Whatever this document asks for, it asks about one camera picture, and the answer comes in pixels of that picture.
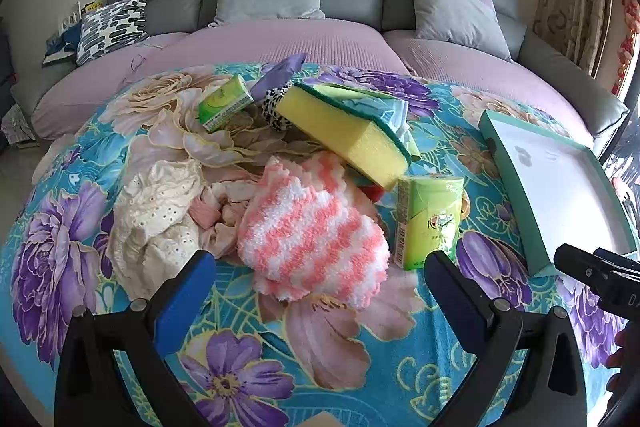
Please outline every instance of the floral tablecloth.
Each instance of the floral tablecloth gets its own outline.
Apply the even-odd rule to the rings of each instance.
[[[272,154],[303,158],[319,146],[295,130],[266,126],[255,108],[209,135],[196,102],[228,74],[258,79],[268,64],[224,64],[158,74],[128,87],[78,132],[38,182],[0,252],[0,342],[33,394],[52,411],[56,367],[72,309],[127,306],[105,256],[119,190],[159,159],[197,158],[209,181],[258,176]],[[546,312],[563,305],[584,357],[589,406],[604,392],[602,367],[619,318],[567,277],[528,279],[522,244],[498,171],[478,131],[485,109],[566,136],[548,114],[465,87],[410,76],[308,64],[296,78],[369,87],[408,100],[422,159],[411,174],[464,176],[468,202],[456,262],[491,298]],[[395,200],[378,209],[394,243]],[[421,273],[391,267],[381,292],[362,311],[326,295],[288,305],[256,295],[251,270],[235,256],[218,278],[179,353],[167,358],[212,426],[293,426],[329,410],[347,427],[423,426],[451,397],[473,357],[465,353]],[[159,425],[126,355],[117,353],[142,418]],[[524,359],[508,370],[486,422],[508,399]],[[108,414],[108,411],[96,411]]]

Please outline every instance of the blue gripper pad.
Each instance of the blue gripper pad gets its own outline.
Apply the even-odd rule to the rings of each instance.
[[[204,250],[196,252],[174,278],[152,298],[166,300],[154,322],[154,346],[160,357],[175,353],[216,281],[216,260]],[[163,294],[164,285],[171,283]]]

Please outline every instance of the teal box lid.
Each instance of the teal box lid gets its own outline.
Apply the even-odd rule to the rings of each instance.
[[[484,111],[479,128],[511,202],[530,276],[559,274],[553,258],[563,243],[620,255],[638,249],[638,236],[587,146],[494,111]]]

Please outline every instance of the sofa armrest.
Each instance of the sofa armrest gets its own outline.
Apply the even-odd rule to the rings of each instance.
[[[518,62],[564,96],[584,120],[591,136],[616,129],[629,110],[572,61],[527,30]]]
[[[45,93],[75,68],[74,62],[61,62],[20,74],[18,82],[11,88],[11,94],[24,115],[31,117]]]

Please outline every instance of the sponge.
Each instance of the sponge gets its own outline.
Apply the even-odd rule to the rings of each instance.
[[[409,167],[404,154],[373,121],[360,118],[292,86],[276,111],[386,190]]]

